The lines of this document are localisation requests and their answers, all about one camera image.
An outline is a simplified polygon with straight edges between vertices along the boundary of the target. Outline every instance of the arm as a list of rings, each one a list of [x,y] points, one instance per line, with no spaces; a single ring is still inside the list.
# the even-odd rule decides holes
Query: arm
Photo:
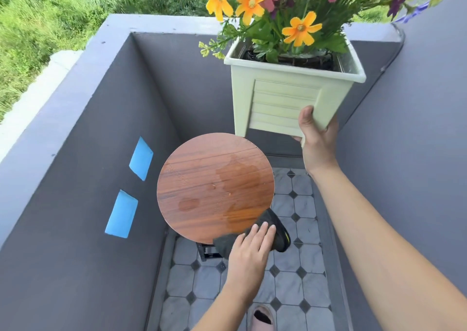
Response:
[[[305,167],[316,182],[363,293],[386,331],[467,330],[467,299],[398,234],[339,168],[338,124],[318,132],[312,107],[299,117]]]
[[[237,237],[229,257],[224,288],[192,331],[237,331],[264,278],[276,227],[254,224]]]

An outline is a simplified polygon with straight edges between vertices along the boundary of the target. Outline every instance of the blue paper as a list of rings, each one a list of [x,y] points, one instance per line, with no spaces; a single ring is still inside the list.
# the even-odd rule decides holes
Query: blue paper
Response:
[[[128,238],[137,206],[138,200],[136,198],[120,190],[107,222],[106,234]]]
[[[143,138],[140,137],[136,145],[135,151],[130,161],[130,169],[138,175],[143,181],[148,175],[149,165],[154,152],[149,148]]]

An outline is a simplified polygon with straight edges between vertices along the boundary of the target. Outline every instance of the finger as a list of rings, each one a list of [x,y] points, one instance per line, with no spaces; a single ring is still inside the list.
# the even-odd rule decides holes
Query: finger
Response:
[[[334,115],[332,120],[329,122],[327,126],[327,131],[324,133],[324,140],[327,143],[332,143],[337,138],[337,133],[339,132],[339,122],[337,121],[337,114]]]
[[[262,225],[261,225],[261,228],[260,230],[258,231],[258,233],[254,236],[252,242],[251,242],[251,247],[255,250],[255,251],[260,251],[260,247],[261,247],[261,244],[262,244],[262,241],[264,239],[264,236],[266,235],[266,233],[268,232],[268,223],[267,222],[264,222]]]
[[[319,132],[313,120],[312,113],[313,106],[306,106],[300,111],[298,116],[298,124],[308,143],[316,141],[316,138],[319,137]]]
[[[271,225],[264,237],[261,247],[260,247],[260,255],[264,259],[268,259],[269,252],[271,251],[272,243],[274,241],[274,236],[276,235],[276,226]]]
[[[253,240],[254,236],[258,232],[258,224],[253,224],[251,227],[250,233],[247,237],[243,240],[242,246],[249,246],[251,245],[251,240]]]
[[[235,242],[233,243],[234,245],[232,246],[231,251],[239,249],[240,246],[242,245],[244,238],[245,238],[245,233],[238,235],[237,238],[235,239]]]

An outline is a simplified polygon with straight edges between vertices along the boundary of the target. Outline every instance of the round wooden table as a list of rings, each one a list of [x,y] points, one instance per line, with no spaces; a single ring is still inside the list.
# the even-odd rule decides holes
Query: round wooden table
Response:
[[[179,146],[162,167],[157,201],[167,224],[187,239],[213,239],[249,228],[271,206],[274,175],[245,138],[210,133]]]

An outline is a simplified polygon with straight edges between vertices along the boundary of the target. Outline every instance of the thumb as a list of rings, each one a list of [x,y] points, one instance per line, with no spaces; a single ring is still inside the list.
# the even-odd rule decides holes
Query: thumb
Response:
[[[318,129],[315,126],[315,121],[313,120],[313,106],[306,106],[300,111],[298,116],[298,124],[307,142],[311,142],[319,136]]]

